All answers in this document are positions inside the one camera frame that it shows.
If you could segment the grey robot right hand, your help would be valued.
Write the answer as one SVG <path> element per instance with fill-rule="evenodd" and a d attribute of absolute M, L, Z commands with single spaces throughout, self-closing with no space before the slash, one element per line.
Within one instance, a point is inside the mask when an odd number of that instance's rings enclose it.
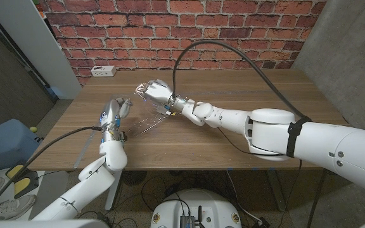
<path fill-rule="evenodd" d="M 150 80 L 143 89 L 143 97 L 152 100 L 155 104 L 170 110 L 182 111 L 188 100 L 178 94 L 174 94 L 170 85 L 156 79 Z"/>

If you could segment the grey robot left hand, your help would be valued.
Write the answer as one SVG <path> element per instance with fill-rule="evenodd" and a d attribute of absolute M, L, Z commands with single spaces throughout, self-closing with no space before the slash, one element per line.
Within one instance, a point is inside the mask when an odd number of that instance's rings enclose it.
<path fill-rule="evenodd" d="M 111 98 L 104 105 L 100 116 L 103 143 L 119 140 L 120 121 L 128 116 L 130 107 L 131 100 L 129 98 Z"/>

